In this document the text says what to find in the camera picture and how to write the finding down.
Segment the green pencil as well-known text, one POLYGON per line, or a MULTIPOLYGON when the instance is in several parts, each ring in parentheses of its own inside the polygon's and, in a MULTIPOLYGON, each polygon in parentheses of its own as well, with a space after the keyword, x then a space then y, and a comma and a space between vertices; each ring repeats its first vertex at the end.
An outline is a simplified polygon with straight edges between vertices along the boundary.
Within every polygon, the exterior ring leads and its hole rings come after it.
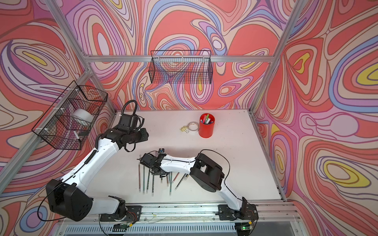
POLYGON ((142 180, 143 180, 143 183, 142 183, 142 193, 143 195, 145 194, 145 167, 143 166, 143 172, 142 172, 143 176, 142 176, 142 180))

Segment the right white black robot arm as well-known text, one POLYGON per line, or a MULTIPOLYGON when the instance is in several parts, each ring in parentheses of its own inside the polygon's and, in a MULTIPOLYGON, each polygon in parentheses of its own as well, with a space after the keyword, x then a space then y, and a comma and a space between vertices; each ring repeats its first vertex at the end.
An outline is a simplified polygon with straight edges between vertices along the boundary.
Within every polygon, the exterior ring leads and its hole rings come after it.
POLYGON ((228 174, 223 172, 221 165, 203 152, 204 150, 200 151, 195 157, 183 158, 168 155, 160 149, 157 156, 149 152, 138 160, 153 176, 166 177, 172 172, 182 173, 190 176, 204 190, 219 194, 226 202, 225 205, 218 205, 220 220, 249 220, 253 223, 258 221, 256 206, 228 186, 228 174))

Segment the dark blue pencil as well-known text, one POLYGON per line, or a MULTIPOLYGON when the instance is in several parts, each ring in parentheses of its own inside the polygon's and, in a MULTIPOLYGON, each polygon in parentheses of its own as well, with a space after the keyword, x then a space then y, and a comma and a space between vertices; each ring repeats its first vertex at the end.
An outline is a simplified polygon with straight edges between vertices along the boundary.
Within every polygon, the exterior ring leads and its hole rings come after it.
POLYGON ((150 172, 148 172, 148 177, 147 177, 147 187, 146 187, 146 193, 147 194, 149 192, 149 183, 150 183, 150 172))

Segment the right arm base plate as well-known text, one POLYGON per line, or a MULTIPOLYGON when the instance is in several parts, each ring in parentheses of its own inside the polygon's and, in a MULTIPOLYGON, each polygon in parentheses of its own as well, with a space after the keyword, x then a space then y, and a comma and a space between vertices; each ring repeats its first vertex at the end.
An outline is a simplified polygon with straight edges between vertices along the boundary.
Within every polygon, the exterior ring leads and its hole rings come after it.
POLYGON ((221 221, 249 220, 254 222, 259 220, 256 205, 252 204, 247 204, 245 209, 240 211, 230 209, 226 204, 218 205, 218 212, 215 215, 219 216, 221 221))

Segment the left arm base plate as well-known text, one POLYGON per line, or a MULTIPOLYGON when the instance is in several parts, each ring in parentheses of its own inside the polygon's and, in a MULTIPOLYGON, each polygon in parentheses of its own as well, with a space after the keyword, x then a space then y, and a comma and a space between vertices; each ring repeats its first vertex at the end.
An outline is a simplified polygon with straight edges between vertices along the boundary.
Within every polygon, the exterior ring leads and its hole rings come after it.
POLYGON ((114 214, 101 214, 100 222, 129 222, 135 223, 140 220, 142 206, 125 206, 125 209, 116 211, 114 214))

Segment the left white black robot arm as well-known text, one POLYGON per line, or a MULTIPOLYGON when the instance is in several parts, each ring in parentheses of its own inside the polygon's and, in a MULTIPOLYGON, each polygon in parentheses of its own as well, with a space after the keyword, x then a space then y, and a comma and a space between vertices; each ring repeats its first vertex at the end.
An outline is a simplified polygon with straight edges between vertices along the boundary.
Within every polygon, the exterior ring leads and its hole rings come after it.
POLYGON ((86 194, 95 175, 112 156, 127 149, 128 145, 148 140, 144 118, 135 110, 130 115, 125 114, 125 109, 124 106, 118 124, 96 137, 94 148, 76 167, 46 185, 45 201, 51 212, 76 222, 96 214, 108 215, 115 221, 125 219, 128 208, 124 199, 116 196, 94 198, 86 194))

